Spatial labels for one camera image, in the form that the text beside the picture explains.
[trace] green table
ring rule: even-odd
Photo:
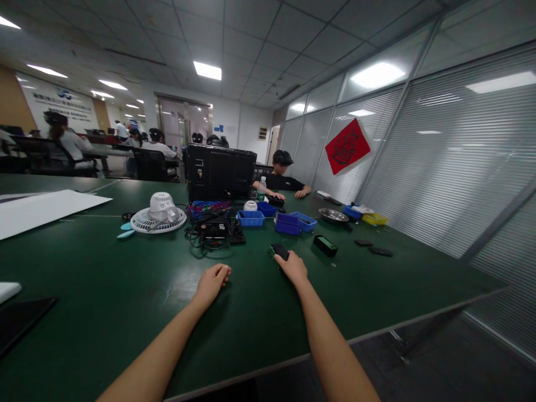
[[[166,397],[183,400],[307,357],[299,299],[276,263],[280,242],[305,261],[309,278],[350,342],[459,308],[504,284],[394,229],[366,223],[353,233],[320,221],[314,233],[281,235],[267,219],[245,228],[247,244],[201,257],[184,227],[118,240],[123,212],[149,206],[156,191],[187,201],[180,184],[120,181],[98,190],[114,200],[73,221],[55,222],[0,242],[1,280],[18,281],[18,301],[57,296],[58,303],[0,362],[0,400],[94,400],[194,295],[202,272],[232,266],[229,285],[196,326]],[[311,194],[287,193],[288,212],[312,217],[330,207]],[[313,247],[323,234],[338,247],[329,259]],[[354,244],[366,238],[394,258]]]

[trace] blue storage bin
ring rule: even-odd
[[[262,214],[263,214],[266,218],[269,218],[269,217],[274,216],[275,213],[277,212],[277,208],[276,208],[276,207],[273,207],[273,206],[271,206],[269,203],[264,202],[264,201],[257,203],[257,210],[259,210],[260,212],[262,212]]]
[[[342,210],[342,213],[358,220],[363,217],[363,214],[361,212],[354,211],[351,205],[345,206]]]
[[[275,222],[275,231],[286,233],[287,235],[300,235],[300,220],[291,215],[278,213]]]
[[[264,215],[260,211],[238,211],[238,220],[242,226],[262,226]]]
[[[303,232],[310,232],[314,229],[314,227],[317,225],[317,221],[315,221],[313,218],[309,218],[307,215],[304,215],[303,213],[301,212],[292,212],[292,214],[290,214],[291,216],[295,216],[297,217],[298,219],[303,219],[305,221],[308,221],[310,223],[305,223],[303,221],[300,221],[298,220],[298,225],[300,226],[300,229],[303,231]]]

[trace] black t-shirt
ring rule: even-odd
[[[268,190],[298,191],[298,190],[303,190],[303,188],[305,187],[305,184],[288,176],[278,176],[275,174],[263,174],[262,176],[266,176],[266,187],[268,187]]]

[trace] wall sign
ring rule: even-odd
[[[43,117],[46,111],[67,116],[69,127],[77,133],[85,134],[86,128],[99,128],[91,97],[29,75],[16,73],[16,76],[37,128],[42,133],[49,130],[49,125]]]

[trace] white board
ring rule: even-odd
[[[62,190],[0,204],[0,240],[110,200],[112,198]]]

